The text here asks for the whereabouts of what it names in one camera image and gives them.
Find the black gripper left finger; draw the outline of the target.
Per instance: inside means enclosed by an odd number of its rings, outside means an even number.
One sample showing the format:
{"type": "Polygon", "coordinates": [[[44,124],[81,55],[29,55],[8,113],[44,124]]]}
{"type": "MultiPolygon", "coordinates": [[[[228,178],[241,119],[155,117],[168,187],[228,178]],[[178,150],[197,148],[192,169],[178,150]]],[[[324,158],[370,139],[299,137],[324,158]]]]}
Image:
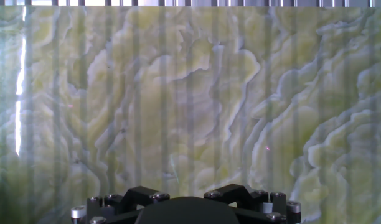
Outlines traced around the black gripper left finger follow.
{"type": "Polygon", "coordinates": [[[124,195],[90,197],[85,205],[71,209],[71,222],[72,224],[134,224],[141,213],[137,206],[147,207],[169,199],[168,193],[143,186],[130,188],[124,195]]]}

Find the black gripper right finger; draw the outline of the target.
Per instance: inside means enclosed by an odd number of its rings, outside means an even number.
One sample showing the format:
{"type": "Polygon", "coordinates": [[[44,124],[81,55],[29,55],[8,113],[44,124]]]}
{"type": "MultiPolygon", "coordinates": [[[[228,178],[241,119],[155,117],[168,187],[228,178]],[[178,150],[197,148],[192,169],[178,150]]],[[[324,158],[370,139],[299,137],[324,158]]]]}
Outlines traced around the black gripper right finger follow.
{"type": "Polygon", "coordinates": [[[206,200],[224,203],[239,224],[299,224],[301,203],[288,200],[283,192],[256,190],[248,185],[229,184],[204,194],[206,200]]]}

